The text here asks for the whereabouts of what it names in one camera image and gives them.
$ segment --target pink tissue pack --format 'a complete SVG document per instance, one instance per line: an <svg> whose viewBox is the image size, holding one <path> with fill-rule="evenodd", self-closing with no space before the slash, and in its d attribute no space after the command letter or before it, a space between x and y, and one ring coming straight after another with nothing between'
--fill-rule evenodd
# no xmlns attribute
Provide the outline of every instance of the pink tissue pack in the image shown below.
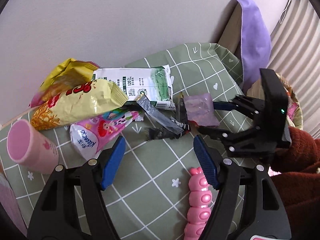
<svg viewBox="0 0 320 240"><path fill-rule="evenodd" d="M70 126L71 142L83 158L90 160L138 115L138 111L116 109L72 124Z"/></svg>

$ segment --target white wall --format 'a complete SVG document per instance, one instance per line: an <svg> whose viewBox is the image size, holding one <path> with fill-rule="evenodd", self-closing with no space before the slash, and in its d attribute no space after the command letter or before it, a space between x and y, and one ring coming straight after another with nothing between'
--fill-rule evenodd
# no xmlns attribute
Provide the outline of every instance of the white wall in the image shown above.
<svg viewBox="0 0 320 240"><path fill-rule="evenodd" d="M255 0L270 33L287 0ZM0 123L28 108L68 57L118 67L185 42L217 41L231 0L9 0L0 15Z"/></svg>

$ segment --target pink caterpillar toy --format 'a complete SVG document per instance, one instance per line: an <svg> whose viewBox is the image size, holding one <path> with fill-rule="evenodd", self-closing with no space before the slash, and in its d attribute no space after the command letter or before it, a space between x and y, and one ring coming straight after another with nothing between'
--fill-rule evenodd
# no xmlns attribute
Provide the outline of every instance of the pink caterpillar toy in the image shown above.
<svg viewBox="0 0 320 240"><path fill-rule="evenodd" d="M212 193L208 190L209 184L201 167L191 168L190 173L190 208L187 214L188 224L184 229L184 240L198 240L210 217L211 209L208 204L212 199Z"/></svg>

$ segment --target blue gripper pad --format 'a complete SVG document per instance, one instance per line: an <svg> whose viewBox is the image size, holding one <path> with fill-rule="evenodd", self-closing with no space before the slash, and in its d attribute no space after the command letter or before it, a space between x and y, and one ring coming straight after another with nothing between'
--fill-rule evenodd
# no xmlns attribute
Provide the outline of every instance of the blue gripper pad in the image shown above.
<svg viewBox="0 0 320 240"><path fill-rule="evenodd" d="M214 189L219 189L218 169L211 159L204 143L200 135L197 135L193 140L193 150L196 153L207 182Z"/></svg>
<svg viewBox="0 0 320 240"><path fill-rule="evenodd" d="M105 190L110 186L115 178L116 172L119 168L120 162L125 152L125 139L121 137L117 145L114 148L106 166L103 169L101 188Z"/></svg>

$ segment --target wicker basket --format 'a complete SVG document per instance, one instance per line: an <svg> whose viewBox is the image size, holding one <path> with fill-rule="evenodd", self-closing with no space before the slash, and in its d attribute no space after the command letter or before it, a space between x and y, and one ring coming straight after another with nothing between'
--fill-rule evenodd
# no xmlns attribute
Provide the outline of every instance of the wicker basket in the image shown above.
<svg viewBox="0 0 320 240"><path fill-rule="evenodd" d="M289 82L281 75L277 73L277 76L281 83L283 84L284 88L289 92L290 97L293 102L296 102L298 104L297 109L294 111L294 119L291 121L290 118L287 116L287 121L290 126L293 126L295 128L298 128L300 130L303 129L303 117L302 117L302 110L300 107L300 103L298 101L298 98L296 94L293 92L291 85ZM253 98L259 98L264 100L264 92L261 85L261 79L257 80L252 87L248 90L247 96L253 97Z"/></svg>

